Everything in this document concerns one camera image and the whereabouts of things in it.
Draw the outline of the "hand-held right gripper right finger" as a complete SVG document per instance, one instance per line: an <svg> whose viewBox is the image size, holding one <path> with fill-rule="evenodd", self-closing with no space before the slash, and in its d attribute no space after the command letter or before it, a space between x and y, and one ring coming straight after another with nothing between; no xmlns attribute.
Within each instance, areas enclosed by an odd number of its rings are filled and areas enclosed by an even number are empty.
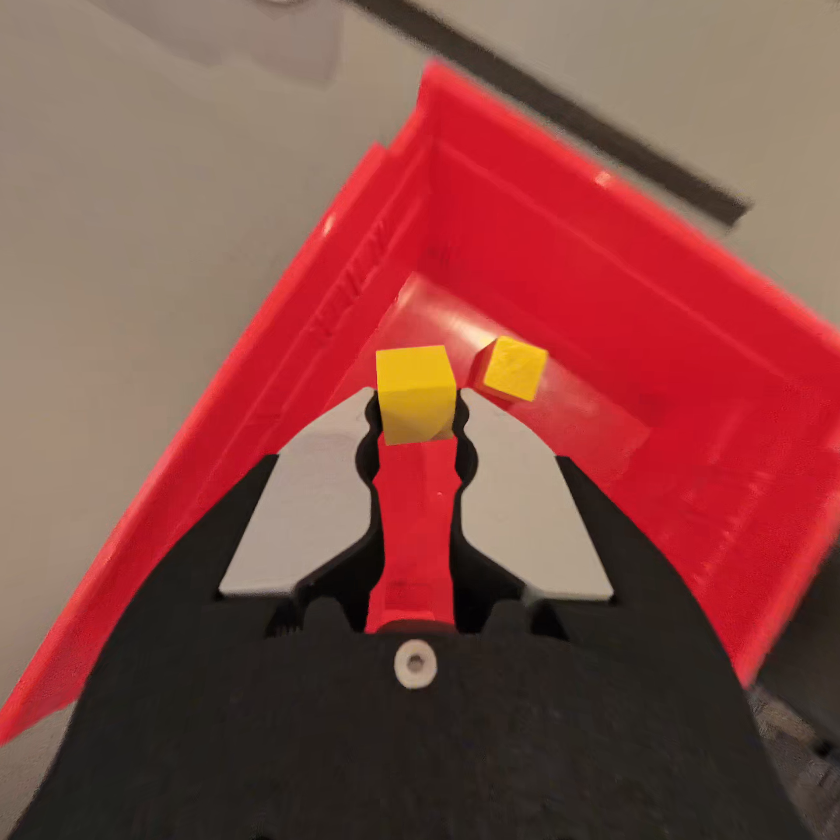
<svg viewBox="0 0 840 840"><path fill-rule="evenodd" d="M460 531L529 602L614 594L557 456L525 423L472 389L458 394Z"/></svg>

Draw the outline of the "red plastic bin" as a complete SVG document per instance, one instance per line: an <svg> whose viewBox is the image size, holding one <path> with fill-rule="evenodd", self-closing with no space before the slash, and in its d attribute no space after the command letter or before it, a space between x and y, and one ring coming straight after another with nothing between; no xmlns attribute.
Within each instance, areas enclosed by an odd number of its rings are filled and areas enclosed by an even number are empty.
<svg viewBox="0 0 840 840"><path fill-rule="evenodd" d="M515 416L682 575L744 686L838 530L838 331L713 239L431 63L112 531L2 708L2 744L78 698L125 606L251 466L374 379L373 352L549 352Z"/></svg>

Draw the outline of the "grey desk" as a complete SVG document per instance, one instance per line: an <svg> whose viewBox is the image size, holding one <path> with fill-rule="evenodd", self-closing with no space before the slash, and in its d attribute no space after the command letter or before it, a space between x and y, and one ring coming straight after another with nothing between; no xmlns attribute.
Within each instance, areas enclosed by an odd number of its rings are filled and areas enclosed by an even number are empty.
<svg viewBox="0 0 840 840"><path fill-rule="evenodd" d="M2 701L433 53L343 5L325 82L2 2ZM595 152L838 331L838 2L414 2L703 178Z"/></svg>

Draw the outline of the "yellow wooden block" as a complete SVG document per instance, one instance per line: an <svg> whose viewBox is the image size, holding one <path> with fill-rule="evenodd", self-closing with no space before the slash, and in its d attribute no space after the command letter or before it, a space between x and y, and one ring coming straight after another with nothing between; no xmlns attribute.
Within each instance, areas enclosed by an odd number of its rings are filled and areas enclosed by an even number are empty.
<svg viewBox="0 0 840 840"><path fill-rule="evenodd" d="M375 371L387 445L453 437L457 384L444 345L378 350Z"/></svg>
<svg viewBox="0 0 840 840"><path fill-rule="evenodd" d="M476 356L470 386L509 403L531 403L538 394L549 352L507 335L492 340Z"/></svg>

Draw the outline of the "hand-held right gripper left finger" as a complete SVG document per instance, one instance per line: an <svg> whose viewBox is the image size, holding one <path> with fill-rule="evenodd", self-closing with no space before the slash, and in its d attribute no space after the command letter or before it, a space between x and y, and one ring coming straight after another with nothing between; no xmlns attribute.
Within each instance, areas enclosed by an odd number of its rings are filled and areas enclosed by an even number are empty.
<svg viewBox="0 0 840 840"><path fill-rule="evenodd" d="M367 601L384 571L373 478L381 431L373 389L360 389L287 442L219 585L225 596L326 595Z"/></svg>

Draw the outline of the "white board stand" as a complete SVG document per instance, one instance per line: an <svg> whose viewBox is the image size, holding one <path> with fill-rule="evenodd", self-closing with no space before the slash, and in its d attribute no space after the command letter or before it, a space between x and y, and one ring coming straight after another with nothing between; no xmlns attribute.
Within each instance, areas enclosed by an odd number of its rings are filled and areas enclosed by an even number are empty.
<svg viewBox="0 0 840 840"><path fill-rule="evenodd" d="M325 82L343 40L334 1L94 1L179 57L208 67L249 60L281 77Z"/></svg>

